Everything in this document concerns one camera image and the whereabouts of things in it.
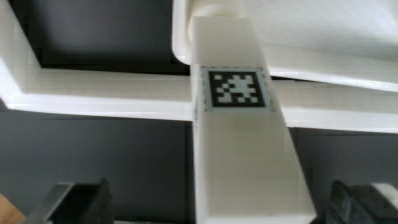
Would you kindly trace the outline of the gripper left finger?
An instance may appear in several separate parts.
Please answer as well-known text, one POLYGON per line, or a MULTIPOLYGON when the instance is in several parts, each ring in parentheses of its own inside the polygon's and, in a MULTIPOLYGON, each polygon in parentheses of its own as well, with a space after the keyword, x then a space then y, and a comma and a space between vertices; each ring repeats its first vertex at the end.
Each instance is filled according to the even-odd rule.
POLYGON ((114 224, 109 181, 59 183, 23 224, 114 224))

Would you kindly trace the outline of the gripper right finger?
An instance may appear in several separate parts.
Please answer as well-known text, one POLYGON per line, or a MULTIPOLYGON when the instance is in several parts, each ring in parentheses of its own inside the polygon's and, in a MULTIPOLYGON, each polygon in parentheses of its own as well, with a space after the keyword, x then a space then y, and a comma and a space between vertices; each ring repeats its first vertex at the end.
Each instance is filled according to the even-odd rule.
POLYGON ((334 181, 325 224, 398 224, 398 184, 334 181))

